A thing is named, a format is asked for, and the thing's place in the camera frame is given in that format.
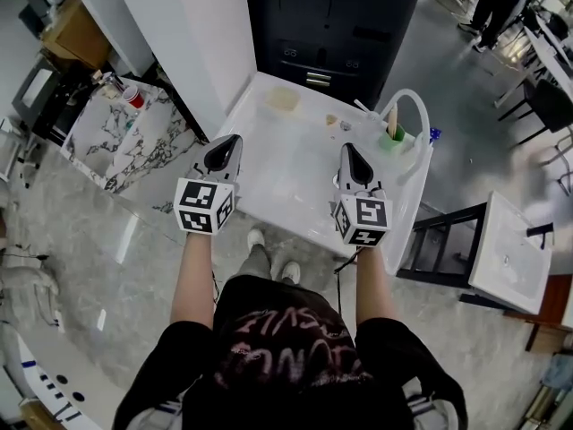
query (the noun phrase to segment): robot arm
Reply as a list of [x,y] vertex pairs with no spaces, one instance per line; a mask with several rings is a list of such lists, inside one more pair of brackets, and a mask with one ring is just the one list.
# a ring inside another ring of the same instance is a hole
[[344,244],[378,245],[392,225],[392,201],[384,197],[376,162],[353,143],[343,145],[332,216]]
[[231,134],[205,145],[192,162],[191,178],[179,178],[175,216],[183,231],[215,235],[235,210],[243,139]]

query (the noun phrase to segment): blue object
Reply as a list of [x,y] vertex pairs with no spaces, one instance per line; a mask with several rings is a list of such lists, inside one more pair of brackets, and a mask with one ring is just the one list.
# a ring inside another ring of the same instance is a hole
[[554,355],[543,378],[543,385],[562,391],[573,390],[573,357]]
[[439,140],[441,136],[441,130],[435,127],[430,128],[430,143]]

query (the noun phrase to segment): cardboard box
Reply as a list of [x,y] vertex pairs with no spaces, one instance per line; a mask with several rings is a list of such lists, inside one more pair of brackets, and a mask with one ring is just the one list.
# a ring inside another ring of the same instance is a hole
[[42,45],[62,59],[77,59],[97,70],[107,61],[109,41],[81,0],[65,0],[53,27],[42,33]]
[[20,406],[20,410],[21,416],[31,430],[65,430],[39,400],[28,401]]

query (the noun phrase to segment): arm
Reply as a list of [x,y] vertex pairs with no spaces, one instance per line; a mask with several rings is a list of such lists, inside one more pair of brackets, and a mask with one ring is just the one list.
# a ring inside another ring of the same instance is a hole
[[171,323],[189,321],[213,328],[211,236],[187,236],[179,280],[171,305]]
[[398,319],[379,247],[358,254],[356,325],[373,318]]

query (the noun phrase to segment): green cup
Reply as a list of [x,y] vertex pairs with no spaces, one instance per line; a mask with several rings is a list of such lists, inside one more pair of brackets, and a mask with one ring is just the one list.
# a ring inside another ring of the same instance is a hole
[[381,138],[378,140],[378,144],[380,148],[384,151],[389,153],[398,153],[404,144],[404,136],[406,135],[406,131],[401,125],[398,125],[396,128],[396,135],[394,135],[394,139],[392,139],[388,134],[388,127],[386,131],[382,134]]

